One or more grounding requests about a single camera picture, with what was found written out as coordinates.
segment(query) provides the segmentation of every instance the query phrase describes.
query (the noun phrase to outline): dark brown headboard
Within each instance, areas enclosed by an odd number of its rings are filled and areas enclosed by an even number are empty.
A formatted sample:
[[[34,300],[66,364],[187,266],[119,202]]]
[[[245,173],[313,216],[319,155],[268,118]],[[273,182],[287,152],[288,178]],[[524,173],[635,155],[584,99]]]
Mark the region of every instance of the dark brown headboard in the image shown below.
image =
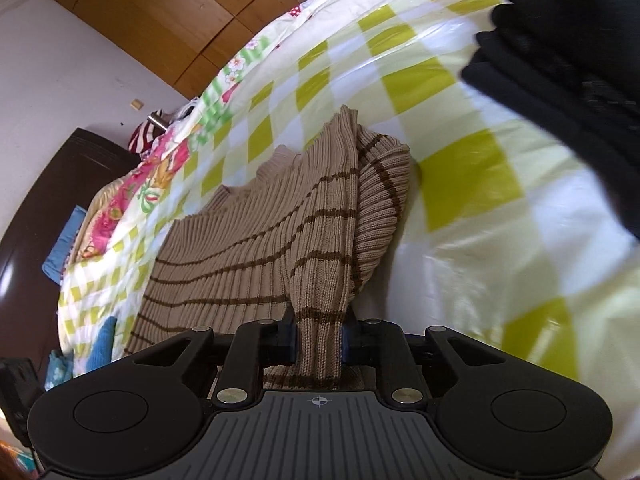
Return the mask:
[[[41,382],[59,349],[60,287],[42,263],[76,205],[87,208],[104,185],[139,158],[110,140],[77,129],[31,187],[0,240],[0,357],[28,357]]]

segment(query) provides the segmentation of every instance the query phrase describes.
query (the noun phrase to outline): brown striped sweater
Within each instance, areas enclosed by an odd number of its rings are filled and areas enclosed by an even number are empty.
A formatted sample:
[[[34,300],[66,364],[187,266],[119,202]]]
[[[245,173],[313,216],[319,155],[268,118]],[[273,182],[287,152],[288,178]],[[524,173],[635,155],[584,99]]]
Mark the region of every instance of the brown striped sweater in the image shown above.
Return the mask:
[[[292,367],[271,388],[335,388],[340,326],[396,230],[409,183],[407,146],[342,107],[301,155],[280,146],[244,187],[220,186],[199,214],[175,221],[156,259],[127,352],[197,325],[233,333],[281,319],[300,329]]]

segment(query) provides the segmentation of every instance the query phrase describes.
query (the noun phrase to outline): wooden cabinet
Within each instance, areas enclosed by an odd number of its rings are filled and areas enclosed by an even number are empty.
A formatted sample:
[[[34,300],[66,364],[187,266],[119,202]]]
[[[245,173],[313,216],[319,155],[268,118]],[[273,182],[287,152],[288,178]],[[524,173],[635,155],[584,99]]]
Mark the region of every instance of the wooden cabinet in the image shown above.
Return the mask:
[[[254,34],[304,0],[56,0],[193,97]]]

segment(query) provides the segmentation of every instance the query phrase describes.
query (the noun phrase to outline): blue cloth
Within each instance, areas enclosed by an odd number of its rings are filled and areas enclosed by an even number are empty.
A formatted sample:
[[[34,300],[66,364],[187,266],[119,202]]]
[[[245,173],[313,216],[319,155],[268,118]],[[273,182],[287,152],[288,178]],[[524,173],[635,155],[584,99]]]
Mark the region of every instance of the blue cloth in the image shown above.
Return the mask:
[[[91,372],[111,363],[111,351],[113,350],[113,338],[116,333],[118,318],[108,317],[100,327],[98,338],[91,348],[89,359],[86,362],[86,371]]]
[[[56,240],[55,245],[53,245],[53,249],[49,253],[49,256],[47,256],[47,259],[44,260],[44,263],[42,264],[42,272],[57,284],[60,284],[66,257],[76,240],[76,235],[78,234],[78,230],[80,229],[85,216],[86,209],[77,205],[71,213],[69,220],[66,221],[66,224],[63,227],[58,240]]]
[[[55,350],[49,355],[49,365],[47,366],[47,377],[44,379],[44,389],[50,390],[54,386],[66,383],[74,372],[74,357],[59,356]]]

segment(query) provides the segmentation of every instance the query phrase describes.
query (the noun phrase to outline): yellow and white checkered sheet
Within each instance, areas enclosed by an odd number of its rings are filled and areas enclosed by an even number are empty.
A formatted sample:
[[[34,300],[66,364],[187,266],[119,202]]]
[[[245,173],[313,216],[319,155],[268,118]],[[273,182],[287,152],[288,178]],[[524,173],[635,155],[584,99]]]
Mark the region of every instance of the yellow and white checkered sheet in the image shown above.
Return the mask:
[[[127,210],[107,253],[64,277],[61,340],[74,348],[75,373],[110,315],[121,357],[172,220],[198,212],[219,184],[247,183],[278,144],[304,150],[346,104],[415,160],[401,228],[356,299],[360,315],[413,333],[446,324],[587,384],[614,414],[600,472],[639,471],[640,251],[572,152],[460,82],[500,1],[391,0],[257,92],[242,91],[249,73],[222,112],[203,95],[184,134],[197,122],[204,141],[158,206],[134,224]]]

